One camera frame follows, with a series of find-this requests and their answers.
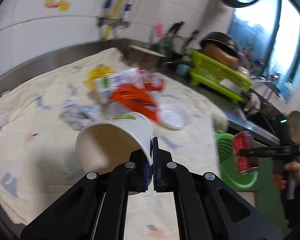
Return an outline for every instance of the hand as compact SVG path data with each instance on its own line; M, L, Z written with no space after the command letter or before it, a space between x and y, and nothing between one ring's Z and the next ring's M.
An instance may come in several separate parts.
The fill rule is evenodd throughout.
M284 169L286 171L292 171L294 174L294 178L296 180L296 186L300 185L300 163L297 162L291 162L287 163L284 166ZM274 187L281 191L286 188L287 181L283 179L283 176L277 173L273 173L272 175Z

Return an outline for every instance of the white paper cup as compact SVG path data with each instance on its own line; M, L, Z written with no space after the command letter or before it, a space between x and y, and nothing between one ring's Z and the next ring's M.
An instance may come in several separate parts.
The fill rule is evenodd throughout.
M152 165L150 145L153 137L151 122L143 114L129 112L84 127L78 134L76 151L85 172L98 174L113 171L127 162L131 152L142 149Z

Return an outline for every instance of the paper plate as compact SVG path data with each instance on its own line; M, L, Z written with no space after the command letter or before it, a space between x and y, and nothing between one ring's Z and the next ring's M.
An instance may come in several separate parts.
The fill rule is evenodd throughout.
M171 104L160 105L160 119L163 126L174 130L181 130L190 124L190 115Z

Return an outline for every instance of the red can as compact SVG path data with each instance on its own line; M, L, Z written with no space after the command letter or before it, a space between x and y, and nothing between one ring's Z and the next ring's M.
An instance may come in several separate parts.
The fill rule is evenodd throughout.
M258 158L239 156L239 151L242 149L256 148L256 143L253 139L253 136L248 131L244 131L235 135L232 141L232 147L234 155L236 156L239 175L250 174L259 168Z

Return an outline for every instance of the green container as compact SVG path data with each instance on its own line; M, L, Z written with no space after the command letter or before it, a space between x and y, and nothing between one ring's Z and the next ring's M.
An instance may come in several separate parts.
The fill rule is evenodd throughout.
M252 187L258 178L258 172L240 176L232 149L234 135L229 133L216 134L219 164L222 180L233 190Z
M192 63L194 64L194 68L190 70L191 84L198 85L199 83L203 83L206 86L230 97L235 104L243 101L243 98L239 94L219 85L219 83L223 79L229 79L243 91L248 92L252 85L248 79L242 77L231 68L196 50L192 50L191 58Z

